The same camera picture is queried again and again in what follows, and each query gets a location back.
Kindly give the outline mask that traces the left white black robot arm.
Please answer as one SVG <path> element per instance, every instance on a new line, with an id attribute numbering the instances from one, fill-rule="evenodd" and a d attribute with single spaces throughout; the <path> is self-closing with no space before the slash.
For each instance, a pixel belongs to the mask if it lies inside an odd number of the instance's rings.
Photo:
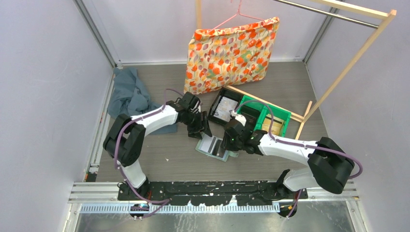
<path id="1" fill-rule="evenodd" d="M 114 160 L 114 167 L 131 186 L 130 194 L 135 199 L 143 200 L 148 194 L 147 177 L 139 163 L 145 137 L 176 123 L 187 126 L 190 138 L 202 139 L 203 135 L 212 135 L 207 112 L 201 111 L 200 99 L 189 92 L 139 116 L 121 114 L 108 132 L 102 146 Z"/>

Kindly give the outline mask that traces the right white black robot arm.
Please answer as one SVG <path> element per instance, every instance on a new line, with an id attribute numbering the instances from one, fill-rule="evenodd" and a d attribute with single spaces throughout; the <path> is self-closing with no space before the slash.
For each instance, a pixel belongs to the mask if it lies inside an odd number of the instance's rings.
<path id="1" fill-rule="evenodd" d="M 313 187 L 341 194 L 355 167 L 353 158 L 330 138 L 300 141 L 274 136 L 264 130 L 251 131 L 236 119 L 224 126 L 222 146 L 229 151 L 276 156 L 305 165 L 303 169 L 285 170 L 279 177 L 276 192 L 285 199 L 295 191 Z"/>

